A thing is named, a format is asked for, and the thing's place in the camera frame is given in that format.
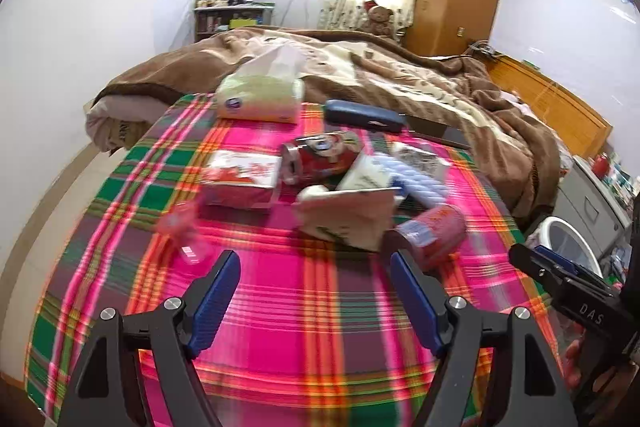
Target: plaid bedsheet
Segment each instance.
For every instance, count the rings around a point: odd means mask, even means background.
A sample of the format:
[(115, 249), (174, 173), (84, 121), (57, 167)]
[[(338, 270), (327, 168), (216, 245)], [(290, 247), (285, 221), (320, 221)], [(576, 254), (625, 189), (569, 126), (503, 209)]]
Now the plaid bedsheet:
[[(154, 309), (198, 277), (154, 226), (174, 203), (194, 197), (199, 169), (214, 150), (272, 152), (323, 129), (317, 105), (305, 105), (292, 126), (216, 121), (211, 95), (180, 99), (105, 181), (51, 275), (26, 359), (31, 399), (57, 420), (100, 310)], [(398, 139), (358, 132), (369, 151)], [(444, 285), (492, 311), (528, 306), (557, 356), (539, 289), (508, 263), (508, 248), (522, 240), (508, 211), (469, 156), (433, 148), (452, 162), (447, 202), (462, 209), (468, 226), (439, 270)], [(199, 222), (242, 264), (216, 339), (195, 362), (217, 415), (227, 426), (410, 425), (436, 363), (417, 342), (378, 257), (297, 232), (294, 197), (284, 192), (269, 214), (210, 207)], [(141, 363), (156, 424), (170, 425), (152, 357), (141, 353)], [(489, 368), (482, 352), (469, 416), (481, 407)]]

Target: wooden headboard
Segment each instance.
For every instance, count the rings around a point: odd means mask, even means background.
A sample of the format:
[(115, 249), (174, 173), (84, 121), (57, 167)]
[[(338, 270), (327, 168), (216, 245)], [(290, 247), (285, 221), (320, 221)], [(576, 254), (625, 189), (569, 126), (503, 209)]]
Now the wooden headboard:
[(595, 156), (613, 127), (591, 106), (545, 75), (511, 57), (483, 60), (500, 89), (517, 92), (535, 115), (558, 133), (572, 154)]

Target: tissue box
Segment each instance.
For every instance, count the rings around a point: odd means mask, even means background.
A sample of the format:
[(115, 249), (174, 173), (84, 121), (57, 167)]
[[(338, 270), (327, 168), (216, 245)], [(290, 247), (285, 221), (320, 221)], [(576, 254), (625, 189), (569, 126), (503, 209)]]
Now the tissue box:
[(299, 79), (305, 55), (291, 44), (249, 60), (218, 86), (220, 118), (297, 123), (304, 94)]
[(204, 203), (270, 208), (278, 197), (279, 171), (279, 156), (218, 150), (200, 176)]

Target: red cylindrical container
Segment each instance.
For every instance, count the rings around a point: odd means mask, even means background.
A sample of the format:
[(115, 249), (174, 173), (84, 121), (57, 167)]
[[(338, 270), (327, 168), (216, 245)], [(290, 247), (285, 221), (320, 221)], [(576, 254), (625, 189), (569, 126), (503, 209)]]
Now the red cylindrical container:
[(596, 158), (591, 166), (591, 172), (596, 175), (596, 178), (601, 180), (609, 173), (609, 157), (602, 153)]
[(347, 172), (362, 151), (353, 131), (296, 138), (283, 144), (282, 177), (287, 185), (309, 184)]
[(452, 204), (430, 208), (382, 236), (380, 253), (388, 259), (398, 250), (411, 253), (422, 271), (431, 270), (453, 252), (466, 235), (466, 222)]

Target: cable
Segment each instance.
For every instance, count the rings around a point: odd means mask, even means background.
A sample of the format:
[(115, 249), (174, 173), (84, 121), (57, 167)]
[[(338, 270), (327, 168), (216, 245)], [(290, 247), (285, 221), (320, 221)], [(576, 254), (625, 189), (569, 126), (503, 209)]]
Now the cable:
[(287, 17), (287, 14), (289, 13), (289, 8), (291, 8), (291, 3), (293, 2), (293, 0), (289, 0), (289, 4), (287, 4), (287, 9), (284, 10), (284, 15), (282, 16), (282, 20), (280, 21), (280, 27), (283, 28), (284, 27), (284, 19)]
[(305, 0), (305, 29), (309, 28), (309, 10)]
[[(539, 94), (539, 95), (537, 95), (537, 97), (535, 97), (535, 98), (533, 99), (533, 102), (531, 102), (531, 103), (529, 104), (529, 107), (531, 108), (531, 110), (533, 110), (533, 106), (534, 106), (534, 105), (536, 105), (536, 102), (537, 102), (538, 100), (540, 100), (540, 98), (541, 98), (541, 97), (542, 97), (542, 96), (543, 96), (543, 95), (544, 95), (544, 94), (545, 94), (549, 89), (551, 89), (552, 87), (555, 87), (556, 89), (559, 89), (560, 85), (559, 85), (555, 80), (553, 80), (553, 79), (551, 79), (551, 78), (550, 78), (549, 80), (551, 80), (551, 82), (550, 82), (550, 83), (545, 87), (545, 89), (543, 89), (542, 91), (540, 91), (540, 94)], [(542, 121), (543, 121), (543, 123), (545, 123), (545, 124), (546, 124), (546, 115), (548, 115), (548, 114), (549, 114), (549, 110), (551, 110), (551, 104), (550, 104), (550, 103), (546, 106), (545, 114), (544, 114), (544, 116), (541, 118), (541, 120), (542, 120)]]
[(474, 42), (466, 49), (463, 55), (467, 55), (469, 52), (473, 52), (473, 51), (479, 51), (479, 52), (491, 55), (493, 58), (500, 58), (500, 57), (507, 56), (504, 53), (498, 53), (494, 47), (489, 45), (489, 41), (486, 41), (486, 40)]

